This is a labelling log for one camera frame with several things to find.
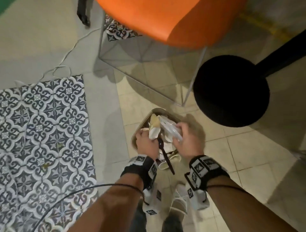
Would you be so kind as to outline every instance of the shoe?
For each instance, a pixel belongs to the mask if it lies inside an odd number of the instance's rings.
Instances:
[[[189,196],[185,186],[182,184],[178,184],[173,194],[173,199],[169,214],[175,214],[176,216],[178,216],[179,220],[183,222],[185,216],[187,215],[188,199]]]

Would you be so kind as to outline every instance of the black cord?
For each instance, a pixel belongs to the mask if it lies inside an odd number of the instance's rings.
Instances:
[[[138,191],[141,195],[142,195],[142,198],[144,200],[144,193],[139,189],[139,188],[136,188],[135,186],[132,186],[132,185],[126,185],[126,184],[103,184],[103,185],[94,185],[94,186],[91,186],[91,187],[87,187],[87,188],[84,188],[84,189],[81,189],[81,190],[78,190],[78,191],[75,191],[75,192],[72,192],[66,196],[64,196],[62,199],[60,199],[59,201],[57,201],[43,216],[42,218],[36,223],[34,229],[32,230],[32,232],[35,232],[36,228],[38,227],[38,225],[42,222],[42,220],[47,216],[47,214],[58,204],[60,203],[61,201],[63,201],[64,199],[66,199],[67,197],[70,197],[76,193],[79,193],[79,192],[82,192],[82,191],[85,191],[85,190],[88,190],[88,189],[93,189],[93,188],[97,188],[97,187],[103,187],[103,186],[125,186],[125,187],[130,187],[132,189],[135,189],[136,191]]]
[[[209,185],[209,186],[206,187],[206,190],[207,190],[208,188],[216,188],[216,187],[225,187],[225,188],[230,188],[230,189],[236,189],[236,190],[239,190],[239,191],[241,191],[241,192],[243,192],[243,193],[250,194],[250,193],[248,193],[247,191],[245,191],[244,189],[241,189],[241,188],[238,188],[238,187],[234,187],[234,186],[230,186],[230,185]]]

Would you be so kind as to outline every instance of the green object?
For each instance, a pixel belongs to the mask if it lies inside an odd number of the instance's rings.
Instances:
[[[0,15],[14,2],[15,0],[0,0]]]

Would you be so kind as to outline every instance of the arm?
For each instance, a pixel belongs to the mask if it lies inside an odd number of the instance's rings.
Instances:
[[[157,140],[149,139],[149,132],[136,134],[138,153],[156,159]],[[138,174],[126,173],[116,182],[132,185],[140,190],[144,183]],[[130,187],[112,186],[68,230],[68,232],[124,232],[128,231],[141,194]]]
[[[193,157],[202,155],[204,152],[201,141],[188,125],[181,122],[177,126],[182,129],[183,133],[181,143],[176,139],[173,141],[179,153],[188,162]],[[207,186],[210,185],[228,185],[240,188],[227,176],[210,179]],[[297,232],[248,193],[226,187],[208,188],[207,191],[231,232]]]

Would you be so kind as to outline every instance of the person's right arm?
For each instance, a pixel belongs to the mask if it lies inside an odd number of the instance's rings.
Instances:
[[[182,130],[183,141],[174,139],[178,152],[188,162],[195,156],[203,155],[199,138],[187,123],[177,124]],[[208,181],[210,185],[228,185],[241,188],[227,176],[218,176]],[[218,208],[231,232],[297,232],[287,222],[278,217],[252,195],[227,187],[208,188],[207,192]]]

